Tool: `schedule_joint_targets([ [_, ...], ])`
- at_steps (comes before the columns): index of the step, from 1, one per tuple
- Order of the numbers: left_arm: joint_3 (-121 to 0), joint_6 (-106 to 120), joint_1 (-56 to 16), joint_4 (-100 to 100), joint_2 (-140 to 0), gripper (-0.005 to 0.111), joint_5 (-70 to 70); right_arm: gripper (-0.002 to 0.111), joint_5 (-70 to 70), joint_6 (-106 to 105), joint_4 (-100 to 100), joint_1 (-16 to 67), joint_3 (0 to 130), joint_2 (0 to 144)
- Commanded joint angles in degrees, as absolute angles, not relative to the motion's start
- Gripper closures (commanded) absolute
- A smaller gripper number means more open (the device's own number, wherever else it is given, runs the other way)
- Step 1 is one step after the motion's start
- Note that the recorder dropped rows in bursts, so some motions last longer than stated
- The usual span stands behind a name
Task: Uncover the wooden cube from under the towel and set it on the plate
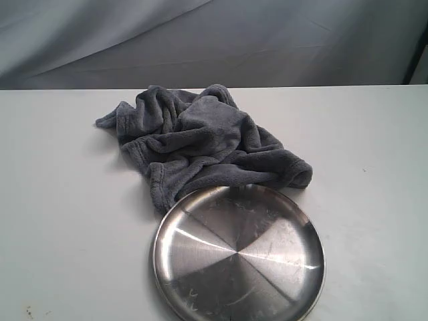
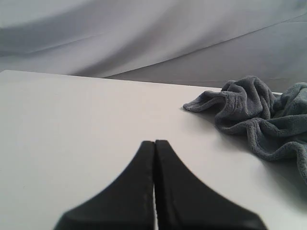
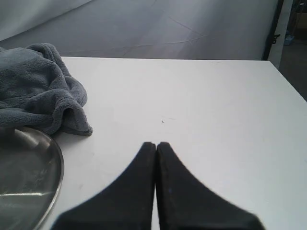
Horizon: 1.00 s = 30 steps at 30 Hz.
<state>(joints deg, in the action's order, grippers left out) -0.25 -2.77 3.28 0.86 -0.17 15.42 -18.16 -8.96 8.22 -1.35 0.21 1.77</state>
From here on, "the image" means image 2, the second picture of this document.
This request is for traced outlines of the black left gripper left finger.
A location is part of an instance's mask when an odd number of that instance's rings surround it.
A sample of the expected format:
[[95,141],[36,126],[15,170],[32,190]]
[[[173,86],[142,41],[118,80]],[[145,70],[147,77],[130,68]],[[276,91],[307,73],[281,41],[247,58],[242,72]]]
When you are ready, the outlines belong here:
[[141,143],[125,170],[103,191],[65,212],[57,230],[153,230],[154,143]]

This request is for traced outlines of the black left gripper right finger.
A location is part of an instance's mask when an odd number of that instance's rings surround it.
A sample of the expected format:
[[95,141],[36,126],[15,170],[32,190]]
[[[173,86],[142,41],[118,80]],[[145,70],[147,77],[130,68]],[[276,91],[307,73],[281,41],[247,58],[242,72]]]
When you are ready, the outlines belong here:
[[155,142],[154,192],[161,230],[265,230],[261,218],[198,179],[166,140]]

